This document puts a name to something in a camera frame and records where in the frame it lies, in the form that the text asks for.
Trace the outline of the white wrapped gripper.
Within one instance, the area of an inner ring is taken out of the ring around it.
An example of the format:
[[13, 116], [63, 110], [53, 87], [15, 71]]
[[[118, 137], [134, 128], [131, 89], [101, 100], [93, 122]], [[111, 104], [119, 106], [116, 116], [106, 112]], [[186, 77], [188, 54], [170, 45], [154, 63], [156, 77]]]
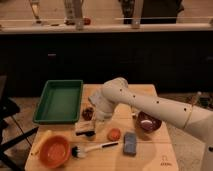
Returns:
[[95, 118], [105, 121], [112, 118], [116, 104], [107, 100], [100, 89], [95, 90], [89, 97], [89, 102], [95, 107]]

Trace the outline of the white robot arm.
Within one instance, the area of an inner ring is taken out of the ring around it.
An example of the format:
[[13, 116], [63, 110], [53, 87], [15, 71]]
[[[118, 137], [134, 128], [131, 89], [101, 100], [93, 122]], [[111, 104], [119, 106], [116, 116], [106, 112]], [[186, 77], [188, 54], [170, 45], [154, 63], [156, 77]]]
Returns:
[[89, 96], [96, 119], [111, 118], [118, 104], [132, 106], [151, 117], [167, 122], [205, 143], [200, 171], [213, 171], [213, 111], [131, 90], [126, 79], [118, 77], [101, 85]]

